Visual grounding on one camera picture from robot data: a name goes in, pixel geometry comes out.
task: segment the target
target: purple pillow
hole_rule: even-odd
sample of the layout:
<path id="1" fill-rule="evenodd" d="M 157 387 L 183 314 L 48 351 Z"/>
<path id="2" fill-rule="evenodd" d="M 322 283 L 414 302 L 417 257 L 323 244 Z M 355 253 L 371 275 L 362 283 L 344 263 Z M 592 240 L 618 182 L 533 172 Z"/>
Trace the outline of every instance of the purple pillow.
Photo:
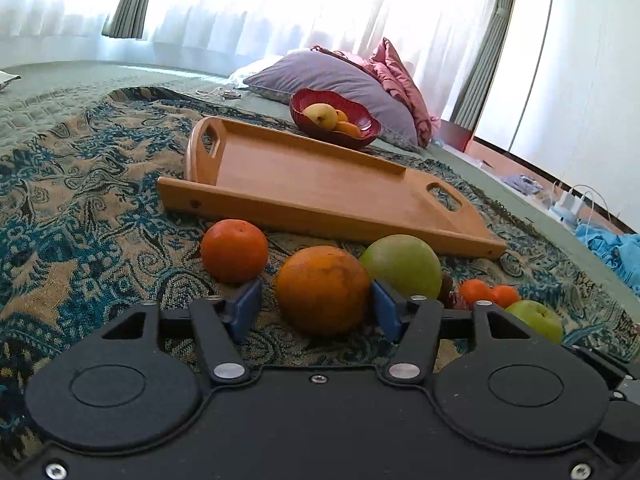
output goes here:
<path id="1" fill-rule="evenodd" d="M 408 108 L 370 75 L 337 57 L 314 50 L 293 52 L 249 76 L 244 84 L 261 97 L 286 105 L 303 88 L 331 90 L 363 105 L 380 122 L 381 140 L 404 150 L 417 150 L 414 118 Z"/>

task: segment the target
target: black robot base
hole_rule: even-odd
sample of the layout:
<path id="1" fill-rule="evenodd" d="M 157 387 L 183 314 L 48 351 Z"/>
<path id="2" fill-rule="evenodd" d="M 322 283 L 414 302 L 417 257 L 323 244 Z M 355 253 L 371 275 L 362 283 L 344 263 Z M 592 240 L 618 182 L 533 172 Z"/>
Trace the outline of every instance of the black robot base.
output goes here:
<path id="1" fill-rule="evenodd" d="M 372 288 L 400 340 L 382 370 L 251 374 L 233 340 L 259 282 L 182 310 L 132 306 L 33 376 L 26 404 L 48 441 L 0 478 L 640 479 L 633 365 L 550 343 L 493 304 L 446 310 Z M 200 372 L 159 351 L 161 336 L 195 338 Z M 454 338 L 471 351 L 434 373 Z"/>

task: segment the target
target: pillow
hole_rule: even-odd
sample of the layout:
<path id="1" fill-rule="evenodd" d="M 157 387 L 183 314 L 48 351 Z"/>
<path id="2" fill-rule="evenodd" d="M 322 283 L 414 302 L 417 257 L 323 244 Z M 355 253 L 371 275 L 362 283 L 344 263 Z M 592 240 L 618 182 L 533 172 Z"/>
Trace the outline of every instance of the pillow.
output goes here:
<path id="1" fill-rule="evenodd" d="M 253 63 L 249 63 L 247 66 L 242 66 L 233 72 L 232 75 L 228 77 L 228 81 L 233 83 L 234 88 L 244 88 L 246 86 L 243 83 L 245 78 L 261 72 L 281 59 L 282 56 L 267 56 L 263 59 L 259 59 L 258 61 L 254 61 Z"/>
<path id="2" fill-rule="evenodd" d="M 11 81 L 15 81 L 16 79 L 20 79 L 20 76 L 8 74 L 7 72 L 3 72 L 2 70 L 0 70 L 0 90 L 5 88 Z"/>
<path id="3" fill-rule="evenodd" d="M 380 122 L 380 139 L 417 151 L 414 118 L 380 83 L 356 66 L 322 52 L 293 52 L 244 80 L 252 92 L 286 105 L 303 88 L 331 90 L 360 103 Z"/>

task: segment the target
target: wooden tray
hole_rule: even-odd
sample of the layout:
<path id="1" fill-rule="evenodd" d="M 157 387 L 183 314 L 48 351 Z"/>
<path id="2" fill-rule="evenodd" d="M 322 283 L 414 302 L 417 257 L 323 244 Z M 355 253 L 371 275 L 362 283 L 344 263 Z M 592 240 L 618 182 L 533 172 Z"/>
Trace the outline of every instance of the wooden tray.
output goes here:
<path id="1" fill-rule="evenodd" d="M 206 117 L 191 133 L 184 162 L 184 180 L 158 179 L 169 210 L 366 244 L 409 234 L 439 254 L 498 258 L 506 247 L 436 176 L 318 140 Z M 445 208 L 429 192 L 435 187 L 460 208 Z"/>

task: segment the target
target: yellow pear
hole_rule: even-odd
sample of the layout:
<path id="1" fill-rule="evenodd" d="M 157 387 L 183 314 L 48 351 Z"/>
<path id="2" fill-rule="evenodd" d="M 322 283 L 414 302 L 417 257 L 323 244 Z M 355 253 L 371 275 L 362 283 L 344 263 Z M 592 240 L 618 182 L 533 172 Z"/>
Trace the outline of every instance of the yellow pear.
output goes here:
<path id="1" fill-rule="evenodd" d="M 344 113 L 342 110 L 338 110 L 338 108 L 336 108 L 335 113 L 338 114 L 338 122 L 340 121 L 343 121 L 345 123 L 349 122 L 349 118 L 347 117 L 347 114 Z"/>
<path id="2" fill-rule="evenodd" d="M 338 114 L 335 108 L 325 103 L 309 105 L 302 113 L 311 119 L 314 124 L 328 131 L 333 130 L 338 122 Z"/>

